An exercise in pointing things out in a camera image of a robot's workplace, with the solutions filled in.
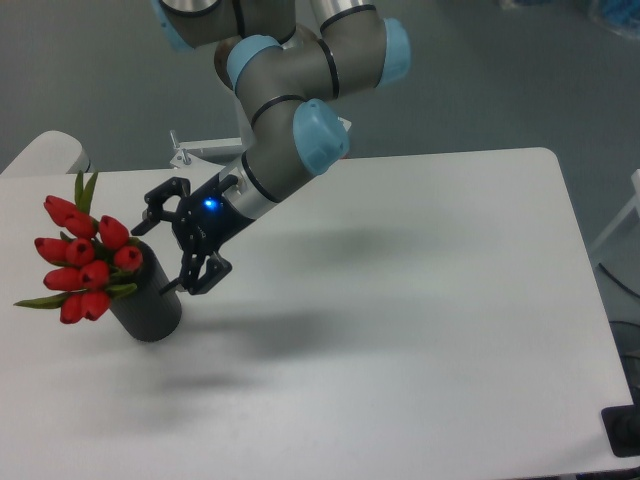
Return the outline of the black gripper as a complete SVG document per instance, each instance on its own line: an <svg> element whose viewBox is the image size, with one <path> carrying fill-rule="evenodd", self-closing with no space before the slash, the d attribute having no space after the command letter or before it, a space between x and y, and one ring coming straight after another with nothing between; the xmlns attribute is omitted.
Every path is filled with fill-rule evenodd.
<svg viewBox="0 0 640 480"><path fill-rule="evenodd" d="M163 221L172 223L183 252L178 277L163 286L160 295L170 291L204 295L232 271L231 263L218 251L254 222L224 196L238 183L238 177L213 177L191 193L188 179L171 177L144 195L146 209L131 234L143 236ZM172 197L180 198L175 212L165 209Z"/></svg>

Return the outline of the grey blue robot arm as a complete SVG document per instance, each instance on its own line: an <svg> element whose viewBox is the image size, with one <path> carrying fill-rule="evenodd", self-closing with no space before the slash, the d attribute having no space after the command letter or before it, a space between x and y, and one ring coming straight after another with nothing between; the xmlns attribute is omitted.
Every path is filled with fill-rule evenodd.
<svg viewBox="0 0 640 480"><path fill-rule="evenodd" d="M296 37L291 1L157 1L169 42L193 50L230 41L222 79L253 132L247 150L197 189L172 178L146 194L135 235L161 222L182 252L169 283L192 295L210 291L231 270L221 246L324 174L349 149L330 102L405 77L409 36L371 1L316 1L319 36Z"/></svg>

